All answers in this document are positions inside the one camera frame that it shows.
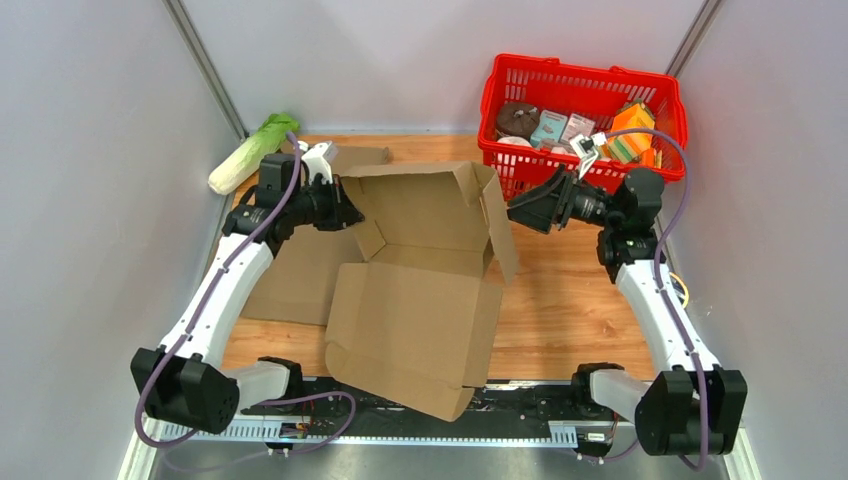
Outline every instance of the yellow cable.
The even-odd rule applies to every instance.
[[[671,275],[671,278],[677,280],[677,283],[679,283],[680,286],[683,287],[683,308],[686,308],[686,305],[689,305],[689,287],[686,286],[686,283],[683,282],[683,279],[680,278],[676,273],[668,272],[668,274]]]

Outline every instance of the brown round object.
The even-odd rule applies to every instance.
[[[498,112],[495,127],[502,137],[521,137],[530,140],[530,135],[539,126],[539,109],[529,103],[505,103]]]

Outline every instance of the white wall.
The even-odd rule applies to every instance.
[[[184,0],[251,131],[476,132],[501,52],[663,72],[702,0]]]
[[[159,0],[0,3],[0,477],[115,478],[236,145]]]
[[[680,77],[694,188],[675,265],[702,337],[748,380],[769,480],[845,476],[846,15],[725,2]]]

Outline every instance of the cardboard box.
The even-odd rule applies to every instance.
[[[497,174],[471,162],[348,170],[364,264],[339,271],[325,341],[337,380],[453,421],[486,382],[518,258]]]
[[[358,165],[380,165],[388,161],[387,148],[339,146],[333,172],[344,174]],[[253,287],[241,314],[264,320],[326,325],[343,263],[363,261],[351,229],[319,232],[298,227],[271,267]]]

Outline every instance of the wooden surface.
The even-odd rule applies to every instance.
[[[482,161],[473,135],[304,136],[315,143],[389,147],[391,162]],[[236,198],[256,177],[248,179]],[[609,282],[595,253],[598,228],[570,222],[542,235],[513,225],[521,270],[504,290],[489,366],[493,379],[570,379],[580,363],[614,362],[653,379],[648,347],[624,297]],[[497,272],[490,271],[493,281]],[[306,375],[328,375],[324,327],[239,319],[224,368],[271,355],[299,362]]]

